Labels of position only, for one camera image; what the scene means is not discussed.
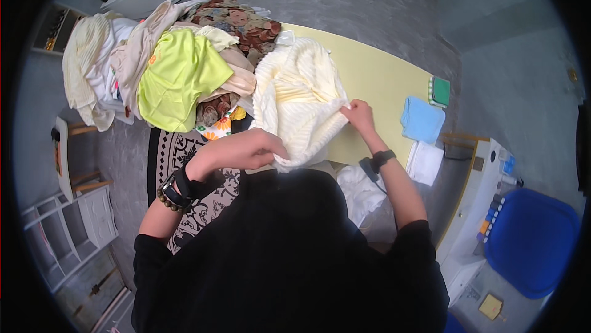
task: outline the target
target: pile of clothes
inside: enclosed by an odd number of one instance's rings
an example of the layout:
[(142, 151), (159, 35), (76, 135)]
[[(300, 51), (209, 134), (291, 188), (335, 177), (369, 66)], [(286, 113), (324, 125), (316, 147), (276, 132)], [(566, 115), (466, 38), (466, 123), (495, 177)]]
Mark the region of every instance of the pile of clothes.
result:
[(257, 13), (269, 14), (198, 0), (166, 1), (140, 23), (112, 12), (84, 18), (64, 52), (69, 105), (99, 131), (134, 116), (171, 132), (228, 131), (226, 120), (246, 115), (238, 100), (254, 92), (254, 68), (281, 31)]
[(327, 49), (293, 34), (277, 45), (281, 24), (263, 14), (237, 0), (197, 0), (166, 1), (139, 23), (112, 12), (84, 18), (63, 58), (70, 107), (99, 131), (137, 118), (208, 140), (248, 114), (247, 128), (283, 140), (290, 160), (275, 157), (280, 172), (316, 164), (347, 122), (347, 96)]

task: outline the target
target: folded white towel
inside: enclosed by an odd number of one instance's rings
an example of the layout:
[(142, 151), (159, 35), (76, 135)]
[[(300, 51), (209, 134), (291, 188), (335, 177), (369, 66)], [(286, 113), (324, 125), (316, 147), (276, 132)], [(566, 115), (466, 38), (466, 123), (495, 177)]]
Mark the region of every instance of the folded white towel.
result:
[(443, 158), (443, 150), (425, 142), (415, 141), (410, 148), (407, 173), (410, 179), (432, 186)]
[(328, 51), (313, 39), (297, 38), (266, 55), (255, 76), (250, 128), (279, 136), (291, 158), (275, 155), (273, 166), (286, 173), (321, 161), (317, 154), (347, 123), (339, 109), (349, 103)]

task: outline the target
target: folded green towel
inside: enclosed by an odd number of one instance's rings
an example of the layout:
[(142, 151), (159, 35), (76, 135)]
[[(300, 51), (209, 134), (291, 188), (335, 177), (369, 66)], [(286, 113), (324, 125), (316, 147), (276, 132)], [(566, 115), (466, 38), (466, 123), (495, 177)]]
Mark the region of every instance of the folded green towel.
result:
[(429, 78), (429, 104), (445, 108), (449, 105), (450, 83), (437, 77)]

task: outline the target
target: wooden chair leg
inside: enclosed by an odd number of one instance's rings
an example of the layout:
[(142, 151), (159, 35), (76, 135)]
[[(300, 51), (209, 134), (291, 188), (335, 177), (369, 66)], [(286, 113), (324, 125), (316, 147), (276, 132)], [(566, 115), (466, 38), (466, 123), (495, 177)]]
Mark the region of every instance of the wooden chair leg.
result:
[(89, 177), (93, 177), (93, 176), (97, 176), (97, 175), (100, 175), (100, 171), (95, 171), (95, 172), (88, 173), (88, 174), (78, 175), (78, 176), (75, 176), (73, 178), (70, 178), (70, 183), (73, 183), (75, 181), (81, 181), (83, 179), (86, 179), (86, 178), (89, 178)]
[(466, 143), (458, 143), (458, 142), (454, 142), (452, 140), (448, 140), (446, 138), (439, 138), (439, 140), (442, 143), (447, 144), (447, 145), (455, 145), (456, 147), (469, 148), (470, 150), (473, 150), (474, 149), (474, 146), (473, 145), (469, 145), (469, 144), (466, 144)]
[(82, 133), (89, 132), (89, 131), (95, 131), (95, 130), (98, 130), (98, 129), (96, 127), (77, 128), (77, 129), (70, 130), (68, 135), (69, 136), (77, 136), (78, 134), (82, 134)]
[(89, 183), (89, 184), (77, 185), (75, 187), (72, 187), (72, 192), (75, 193), (75, 192), (78, 192), (78, 191), (95, 189), (95, 188), (102, 187), (103, 185), (109, 185), (109, 184), (112, 184), (112, 183), (113, 183), (113, 181), (99, 181), (98, 183)]
[(489, 140), (489, 138), (477, 137), (477, 136), (472, 136), (470, 134), (461, 134), (461, 133), (455, 133), (455, 132), (442, 132), (441, 134), (439, 134), (439, 136), (440, 137), (449, 137), (449, 138), (468, 139), (468, 140), (473, 140), (473, 141), (477, 141), (477, 140), (488, 141)]
[(83, 128), (86, 126), (86, 123), (81, 121), (81, 122), (75, 122), (73, 124), (68, 124), (68, 129), (76, 129), (76, 128)]

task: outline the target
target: blue seat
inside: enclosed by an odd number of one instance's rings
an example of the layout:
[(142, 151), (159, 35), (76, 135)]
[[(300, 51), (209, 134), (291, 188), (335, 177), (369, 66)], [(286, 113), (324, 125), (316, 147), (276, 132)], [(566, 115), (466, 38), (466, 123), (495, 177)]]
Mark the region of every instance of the blue seat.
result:
[(569, 205), (530, 189), (505, 196), (484, 253), (491, 267), (527, 298), (556, 288), (579, 235)]
[(443, 333), (466, 333), (466, 329), (464, 329), (464, 327), (462, 327), (462, 324), (458, 322), (456, 317), (448, 311), (447, 322)]

